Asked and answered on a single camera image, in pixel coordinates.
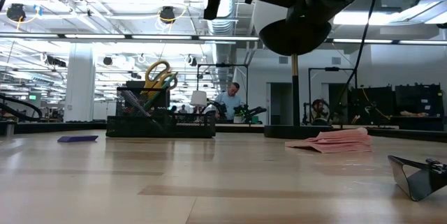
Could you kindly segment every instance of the wooden floor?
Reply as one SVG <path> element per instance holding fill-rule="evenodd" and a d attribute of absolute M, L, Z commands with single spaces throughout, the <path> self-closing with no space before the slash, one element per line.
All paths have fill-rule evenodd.
<path fill-rule="evenodd" d="M 59 144 L 95 134 L 96 143 Z M 258 134 L 0 139 L 0 223 L 447 223 L 447 188 L 412 202 L 387 155 L 447 161 L 447 144 L 375 138 L 372 153 L 286 149 Z"/>

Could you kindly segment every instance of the scissors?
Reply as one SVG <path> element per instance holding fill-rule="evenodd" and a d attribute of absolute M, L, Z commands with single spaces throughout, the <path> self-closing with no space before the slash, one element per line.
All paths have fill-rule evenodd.
<path fill-rule="evenodd" d="M 153 78 L 150 77 L 151 72 L 157 68 L 157 66 L 163 64 L 165 68 L 156 74 Z M 177 87 L 178 79 L 177 73 L 170 72 L 170 65 L 167 61 L 161 60 L 153 63 L 147 70 L 145 74 L 145 88 L 150 89 L 164 89 L 170 91 Z M 153 99 L 155 95 L 158 95 L 158 91 L 142 91 L 141 94 L 147 94 L 149 99 Z"/>

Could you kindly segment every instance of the white pillar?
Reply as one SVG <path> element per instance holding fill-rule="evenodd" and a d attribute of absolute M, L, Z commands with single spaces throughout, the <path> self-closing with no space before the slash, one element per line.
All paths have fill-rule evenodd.
<path fill-rule="evenodd" d="M 64 121 L 92 121 L 96 58 L 91 43 L 71 43 Z"/>

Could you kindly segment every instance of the black mesh basket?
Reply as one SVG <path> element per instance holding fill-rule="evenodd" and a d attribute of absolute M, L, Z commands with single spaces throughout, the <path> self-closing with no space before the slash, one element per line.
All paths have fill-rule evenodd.
<path fill-rule="evenodd" d="M 108 117 L 108 137 L 214 137 L 214 114 L 178 114 L 160 107 L 165 89 L 118 88 L 116 116 Z"/>

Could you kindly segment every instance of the blue shirt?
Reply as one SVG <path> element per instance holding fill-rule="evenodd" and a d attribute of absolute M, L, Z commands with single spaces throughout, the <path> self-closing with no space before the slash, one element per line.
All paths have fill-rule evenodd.
<path fill-rule="evenodd" d="M 219 94 L 216 97 L 216 102 L 220 103 L 221 105 L 225 103 L 226 105 L 226 118 L 228 120 L 233 120 L 235 117 L 235 107 L 241 105 L 242 101 L 240 100 L 240 97 L 235 96 L 229 96 L 228 92 L 223 92 Z"/>

